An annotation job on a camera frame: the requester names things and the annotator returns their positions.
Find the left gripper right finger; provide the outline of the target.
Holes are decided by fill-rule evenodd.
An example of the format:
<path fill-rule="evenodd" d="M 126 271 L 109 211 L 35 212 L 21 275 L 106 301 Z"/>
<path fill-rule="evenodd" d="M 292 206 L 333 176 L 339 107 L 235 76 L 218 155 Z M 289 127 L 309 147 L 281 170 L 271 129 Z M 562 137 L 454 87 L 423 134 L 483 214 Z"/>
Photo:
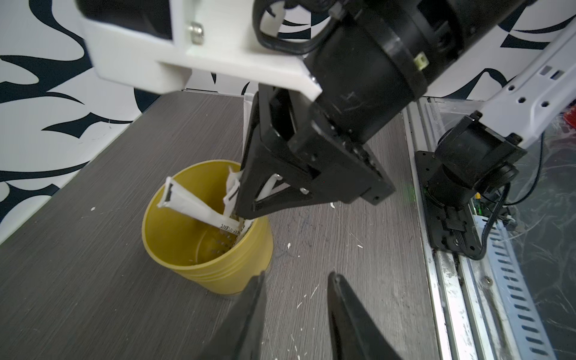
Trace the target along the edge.
<path fill-rule="evenodd" d="M 334 359 L 399 359 L 347 279 L 328 275 L 328 322 Z"/>

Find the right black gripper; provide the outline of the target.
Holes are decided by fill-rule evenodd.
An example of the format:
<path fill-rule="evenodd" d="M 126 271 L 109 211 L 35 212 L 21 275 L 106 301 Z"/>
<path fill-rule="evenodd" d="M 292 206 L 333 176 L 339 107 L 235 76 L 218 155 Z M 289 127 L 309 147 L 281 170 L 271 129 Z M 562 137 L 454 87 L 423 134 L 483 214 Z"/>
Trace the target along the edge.
<path fill-rule="evenodd" d="M 395 187 L 368 147 L 296 91 L 259 85 L 259 128 L 248 132 L 234 207 L 244 219 L 321 203 L 372 205 Z"/>

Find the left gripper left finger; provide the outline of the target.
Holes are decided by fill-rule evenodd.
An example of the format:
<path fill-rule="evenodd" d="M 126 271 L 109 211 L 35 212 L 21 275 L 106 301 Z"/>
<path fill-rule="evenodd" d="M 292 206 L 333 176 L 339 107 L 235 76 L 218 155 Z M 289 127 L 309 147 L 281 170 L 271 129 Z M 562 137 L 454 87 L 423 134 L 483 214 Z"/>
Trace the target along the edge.
<path fill-rule="evenodd" d="M 266 318 L 265 273 L 253 276 L 220 324 L 201 359 L 259 359 Z"/>

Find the thirteenth white straw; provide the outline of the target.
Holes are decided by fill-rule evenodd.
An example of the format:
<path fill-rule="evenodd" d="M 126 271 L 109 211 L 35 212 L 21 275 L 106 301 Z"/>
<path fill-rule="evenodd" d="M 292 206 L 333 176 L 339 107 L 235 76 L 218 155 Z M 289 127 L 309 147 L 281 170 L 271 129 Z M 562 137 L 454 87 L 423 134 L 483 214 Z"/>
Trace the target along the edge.
<path fill-rule="evenodd" d="M 172 177 L 166 178 L 163 193 L 157 207 L 159 209 L 172 209 L 189 218 L 196 219 L 236 236 L 242 230 L 242 225 L 238 220 L 216 212 Z"/>

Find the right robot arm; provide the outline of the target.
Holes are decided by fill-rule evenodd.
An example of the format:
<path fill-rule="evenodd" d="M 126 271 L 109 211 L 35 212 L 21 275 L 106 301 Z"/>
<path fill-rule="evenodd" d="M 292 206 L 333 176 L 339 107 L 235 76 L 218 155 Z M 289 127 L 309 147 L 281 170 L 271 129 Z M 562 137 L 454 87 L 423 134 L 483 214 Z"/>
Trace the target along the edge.
<path fill-rule="evenodd" d="M 235 204 L 246 219 L 381 203 L 394 188 L 369 139 L 426 95 L 474 98 L 416 164 L 430 245 L 480 260 L 488 234 L 474 233 L 468 202 L 499 192 L 495 223 L 516 162 L 575 98 L 573 1 L 255 1 L 252 26 L 321 92 L 259 86 Z"/>

